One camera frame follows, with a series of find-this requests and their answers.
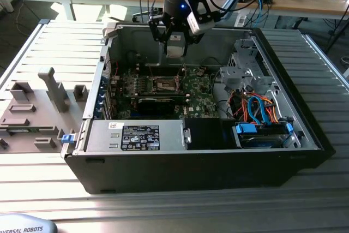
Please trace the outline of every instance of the blue cable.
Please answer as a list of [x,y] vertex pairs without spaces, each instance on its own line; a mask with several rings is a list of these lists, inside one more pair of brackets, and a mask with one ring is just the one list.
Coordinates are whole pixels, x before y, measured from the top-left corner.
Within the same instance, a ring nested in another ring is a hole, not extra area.
[[249,102],[247,104],[247,110],[248,110],[250,117],[254,121],[256,121],[258,125],[261,124],[261,122],[252,114],[251,106],[252,106],[252,101],[254,99],[257,99],[259,104],[260,104],[260,108],[261,108],[260,110],[261,110],[261,115],[262,115],[263,121],[266,122],[267,125],[270,125],[271,122],[270,122],[270,120],[269,120],[269,118],[264,110],[264,103],[263,103],[262,99],[260,99],[259,97],[256,97],[255,95],[249,99]]
[[253,27],[256,27],[256,26],[257,26],[257,24],[258,24],[259,21],[260,21],[261,14],[262,14],[262,1],[261,1],[261,0],[258,0],[258,2],[259,2],[259,5],[260,5],[260,12],[259,12],[259,14],[258,14],[257,21],[256,21],[256,23],[255,23],[255,25],[254,25]]

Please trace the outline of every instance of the wire bundle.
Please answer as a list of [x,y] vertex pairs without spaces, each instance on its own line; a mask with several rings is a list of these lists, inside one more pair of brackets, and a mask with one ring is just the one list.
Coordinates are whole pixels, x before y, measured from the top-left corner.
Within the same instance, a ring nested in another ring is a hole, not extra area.
[[[231,104],[235,96],[235,92],[232,92],[228,103]],[[252,103],[258,104],[258,107],[252,109]],[[267,97],[263,97],[256,93],[247,93],[241,95],[241,107],[233,113],[233,117],[243,122],[250,122],[253,124],[261,124],[258,119],[261,116],[264,123],[278,123],[279,120],[276,117],[275,104]]]

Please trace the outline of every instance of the floor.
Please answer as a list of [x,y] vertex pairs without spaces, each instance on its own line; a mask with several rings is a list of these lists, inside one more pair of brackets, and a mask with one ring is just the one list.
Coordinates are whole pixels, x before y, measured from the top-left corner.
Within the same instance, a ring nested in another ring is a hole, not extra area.
[[[28,5],[41,19],[55,19],[58,15],[58,12],[51,9],[52,3],[50,2],[26,1],[26,5]],[[0,12],[0,75],[5,71],[21,46],[25,43],[27,39],[26,35],[29,35],[39,22],[31,11],[28,10],[25,5],[22,5],[21,2],[13,2],[13,6],[15,11],[11,14],[5,13],[4,11]],[[137,12],[139,12],[138,7],[129,7],[126,12],[125,20],[131,21],[132,14]],[[99,20],[102,19],[104,13],[105,8],[102,7],[98,16]],[[232,26],[235,17],[236,15],[233,15],[225,24]],[[271,27],[276,24],[277,28],[291,28],[294,21],[295,18],[293,17],[277,17],[270,15],[265,26]],[[309,34],[320,48],[324,49],[327,46],[330,27],[326,25],[322,19],[303,21],[299,26],[299,30],[302,33]],[[349,55],[348,41],[349,33],[339,38],[328,54],[329,58],[341,72],[344,72],[346,69],[341,64],[340,58]]]

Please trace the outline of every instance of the gray plastic part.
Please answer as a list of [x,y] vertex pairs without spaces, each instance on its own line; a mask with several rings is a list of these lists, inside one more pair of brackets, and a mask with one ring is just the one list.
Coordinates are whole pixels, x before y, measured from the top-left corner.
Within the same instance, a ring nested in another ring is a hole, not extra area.
[[32,92],[33,90],[31,89],[28,82],[19,82],[19,81],[17,81],[10,90],[10,93],[13,95],[14,99],[18,103],[27,103],[29,99],[26,96],[26,93],[32,93]]
[[4,118],[1,125],[3,126],[28,126],[29,120],[26,118]]
[[[61,92],[61,94],[64,96],[64,99],[68,98],[68,94],[63,86],[63,84],[61,82],[57,82],[58,84],[58,89]],[[52,100],[52,98],[50,97],[50,92],[46,91],[47,95],[49,96],[49,99]]]
[[58,134],[57,134],[57,139],[58,139],[58,140],[62,139],[62,137],[63,137],[64,135],[65,135],[64,130],[61,129],[61,130],[58,132]]
[[6,129],[0,129],[0,136],[12,136]]
[[36,110],[35,106],[33,104],[18,104],[18,105],[12,105],[9,110],[12,113],[16,112],[34,112]]
[[57,135],[57,141],[58,143],[62,146],[63,143],[62,143],[62,137],[65,135],[64,133],[64,130],[61,129],[59,132],[58,132],[58,135]]
[[58,134],[58,128],[56,126],[52,128],[40,128],[39,132],[43,135],[57,135]]
[[8,147],[9,144],[6,143],[5,140],[0,139],[0,147],[2,147],[4,150]]
[[[33,90],[33,93],[27,94],[29,100],[35,105],[36,110],[34,112],[17,112],[12,113],[9,111],[12,105],[17,105],[15,99],[12,99],[7,109],[4,111],[3,116],[0,118],[0,123],[4,118],[27,118],[30,122],[28,128],[52,128],[57,127],[58,131],[63,129],[65,134],[69,134],[70,129],[80,130],[82,121],[83,110],[85,108],[85,102],[75,102],[73,90],[68,90],[68,99],[65,103],[69,104],[69,109],[66,112],[58,112],[56,106],[49,100],[46,90]],[[33,153],[33,152],[52,152],[52,149],[42,150],[35,147],[35,138],[51,137],[56,143],[57,147],[55,152],[60,152],[62,145],[60,140],[55,135],[44,135],[39,130],[38,132],[25,132],[25,129],[18,127],[18,130],[14,133],[9,133],[4,130],[0,131],[0,138],[4,138],[10,145],[7,149],[9,153]]]
[[45,82],[47,89],[49,90],[50,98],[55,103],[58,112],[66,112],[68,106],[64,102],[65,95],[63,94],[62,89],[59,89],[58,84],[53,77],[54,73],[54,68],[41,68],[40,72],[38,72],[38,76]]
[[55,148],[56,143],[53,141],[52,138],[36,138],[34,145],[38,149],[46,149],[46,148]]
[[0,216],[0,232],[24,233],[57,233],[57,226],[50,220],[32,217],[25,214],[8,214]]
[[231,89],[238,89],[243,84],[243,78],[251,77],[248,68],[221,67],[220,75],[222,82]]
[[73,93],[76,102],[87,101],[88,91],[85,85],[75,85]]
[[39,21],[39,24],[43,24],[43,25],[48,24],[48,23],[50,23],[49,19],[40,19],[40,21]]

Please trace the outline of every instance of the blue latch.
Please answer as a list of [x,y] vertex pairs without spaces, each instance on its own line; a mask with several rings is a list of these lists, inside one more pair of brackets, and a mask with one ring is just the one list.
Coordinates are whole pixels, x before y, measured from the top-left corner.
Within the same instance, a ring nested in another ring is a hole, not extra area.
[[63,135],[62,136],[62,143],[74,144],[76,142],[75,135],[76,135],[76,133]]
[[287,128],[287,130],[288,130],[289,133],[292,133],[292,132],[293,132],[293,126],[292,126],[291,123],[287,123],[287,124],[286,124],[286,128]]
[[254,124],[250,123],[239,123],[236,126],[236,132],[238,134],[241,133],[257,133],[257,128]]

